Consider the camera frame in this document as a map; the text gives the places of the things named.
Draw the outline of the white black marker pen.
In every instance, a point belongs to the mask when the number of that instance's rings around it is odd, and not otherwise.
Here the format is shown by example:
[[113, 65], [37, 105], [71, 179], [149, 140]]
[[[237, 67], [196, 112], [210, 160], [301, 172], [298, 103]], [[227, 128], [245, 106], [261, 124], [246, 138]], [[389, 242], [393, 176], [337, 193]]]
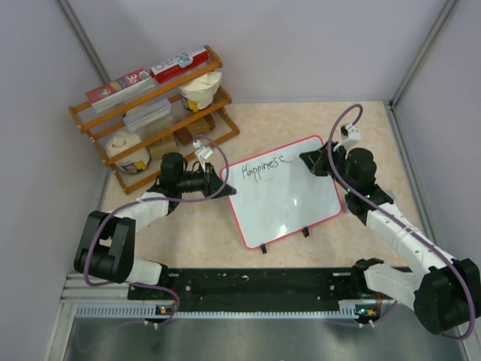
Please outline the white black marker pen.
[[300, 157], [299, 156], [289, 156], [289, 157], [283, 157], [283, 162], [285, 163], [288, 163], [288, 162], [295, 162], [297, 160], [299, 160]]

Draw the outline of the pink framed whiteboard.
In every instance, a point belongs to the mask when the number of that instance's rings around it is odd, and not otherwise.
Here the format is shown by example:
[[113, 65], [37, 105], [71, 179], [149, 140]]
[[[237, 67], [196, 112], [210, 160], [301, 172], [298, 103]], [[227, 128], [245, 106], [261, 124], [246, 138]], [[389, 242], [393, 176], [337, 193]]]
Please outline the pink framed whiteboard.
[[244, 244], [261, 247], [304, 227], [330, 220], [342, 212], [340, 195], [331, 177], [311, 174], [301, 159], [283, 162], [324, 144], [312, 135], [252, 156], [220, 172], [237, 190], [228, 199]]

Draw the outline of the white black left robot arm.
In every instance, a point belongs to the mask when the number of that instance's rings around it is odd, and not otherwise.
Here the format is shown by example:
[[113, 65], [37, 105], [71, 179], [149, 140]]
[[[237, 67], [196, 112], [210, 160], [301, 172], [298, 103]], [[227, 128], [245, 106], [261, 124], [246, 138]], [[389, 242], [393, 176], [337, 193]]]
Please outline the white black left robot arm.
[[144, 284], [154, 298], [170, 291], [166, 267], [135, 257], [135, 234], [153, 221], [171, 214], [184, 193], [200, 192], [207, 199], [233, 196], [237, 190], [224, 184], [215, 168], [187, 170], [180, 153], [163, 156], [155, 183], [131, 205], [117, 212], [93, 211], [86, 219], [74, 258], [74, 270], [111, 283]]

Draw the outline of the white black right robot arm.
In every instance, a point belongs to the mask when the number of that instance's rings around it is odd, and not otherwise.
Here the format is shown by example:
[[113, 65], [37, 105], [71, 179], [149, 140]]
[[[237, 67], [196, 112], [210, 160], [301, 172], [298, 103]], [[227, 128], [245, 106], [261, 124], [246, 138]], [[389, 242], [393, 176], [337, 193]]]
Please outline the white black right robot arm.
[[461, 338], [468, 338], [480, 316], [478, 266], [441, 250], [407, 220], [377, 184], [372, 152], [360, 147], [346, 150], [334, 142], [299, 157], [312, 174], [330, 176], [341, 185], [350, 213], [381, 235], [410, 269], [402, 272], [378, 259], [358, 261], [358, 274], [350, 280], [352, 291], [362, 298], [374, 292], [391, 297], [435, 335], [466, 323]]

